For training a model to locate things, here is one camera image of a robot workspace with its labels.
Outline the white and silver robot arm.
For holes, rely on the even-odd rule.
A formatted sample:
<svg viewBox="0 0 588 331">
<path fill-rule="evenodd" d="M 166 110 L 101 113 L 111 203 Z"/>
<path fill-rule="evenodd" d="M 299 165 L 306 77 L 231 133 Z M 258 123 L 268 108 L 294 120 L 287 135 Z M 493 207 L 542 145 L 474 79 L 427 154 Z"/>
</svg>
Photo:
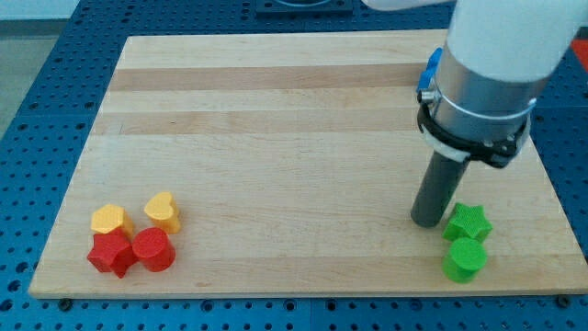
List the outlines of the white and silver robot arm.
<svg viewBox="0 0 588 331">
<path fill-rule="evenodd" d="M 437 162 L 502 168 L 580 26 L 587 0 L 458 0 L 417 120 Z"/>
</svg>

